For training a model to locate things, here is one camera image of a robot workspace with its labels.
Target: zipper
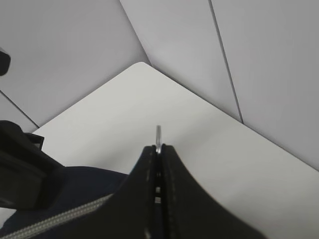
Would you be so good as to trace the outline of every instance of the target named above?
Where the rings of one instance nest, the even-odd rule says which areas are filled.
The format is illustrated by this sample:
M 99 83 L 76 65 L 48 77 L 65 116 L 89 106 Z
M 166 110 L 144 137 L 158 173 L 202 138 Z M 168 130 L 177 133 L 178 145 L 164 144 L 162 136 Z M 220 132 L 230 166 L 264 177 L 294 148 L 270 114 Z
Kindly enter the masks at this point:
M 91 212 L 94 212 L 100 206 L 102 206 L 111 196 L 112 194 L 97 199 L 93 202 L 84 204 L 80 207 L 71 209 L 64 213 L 58 214 L 51 218 L 45 219 L 39 223 L 33 224 L 31 226 L 20 229 L 14 233 L 8 234 L 0 239 L 28 239 L 34 237 L 56 226 L 59 226 L 71 220 L 77 219 L 81 216 L 87 215 Z

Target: gray wall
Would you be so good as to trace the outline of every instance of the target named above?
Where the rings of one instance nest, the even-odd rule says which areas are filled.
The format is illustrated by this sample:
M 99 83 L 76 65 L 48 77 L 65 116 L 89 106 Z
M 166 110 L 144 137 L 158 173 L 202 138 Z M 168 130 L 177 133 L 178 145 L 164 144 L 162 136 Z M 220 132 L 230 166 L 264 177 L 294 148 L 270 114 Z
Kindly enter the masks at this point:
M 39 126 L 148 62 L 118 0 L 1 0 L 0 47 L 12 59 L 0 90 Z
M 213 5 L 244 124 L 319 169 L 319 2 Z
M 240 120 L 207 0 L 121 0 L 152 66 Z

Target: navy blue fabric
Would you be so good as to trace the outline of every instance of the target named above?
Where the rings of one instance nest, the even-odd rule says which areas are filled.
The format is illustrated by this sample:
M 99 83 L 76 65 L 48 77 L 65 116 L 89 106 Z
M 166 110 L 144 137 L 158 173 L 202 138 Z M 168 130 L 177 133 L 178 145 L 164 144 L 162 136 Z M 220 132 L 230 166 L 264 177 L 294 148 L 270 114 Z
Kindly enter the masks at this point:
M 0 237 L 115 193 L 126 176 L 123 173 L 93 167 L 59 168 L 47 178 L 43 187 L 40 200 L 44 208 L 17 211 L 5 222 L 0 230 Z

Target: white surface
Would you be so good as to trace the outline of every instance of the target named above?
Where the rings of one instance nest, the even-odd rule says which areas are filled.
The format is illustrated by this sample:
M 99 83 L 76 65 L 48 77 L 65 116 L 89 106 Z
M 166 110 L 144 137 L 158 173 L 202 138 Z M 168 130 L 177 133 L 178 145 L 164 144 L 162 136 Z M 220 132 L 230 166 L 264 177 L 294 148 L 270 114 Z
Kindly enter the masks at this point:
M 231 212 L 270 239 L 319 238 L 319 173 L 144 63 L 35 133 L 62 164 L 129 173 L 155 143 L 157 124 L 163 142 Z
M 121 0 L 152 65 L 236 119 L 207 0 Z
M 17 108 L 0 94 L 0 120 L 9 120 L 18 124 L 23 131 L 31 132 L 36 126 L 25 117 Z
M 319 170 L 319 1 L 213 6 L 244 123 Z
M 0 0 L 0 89 L 43 125 L 146 54 L 119 0 Z

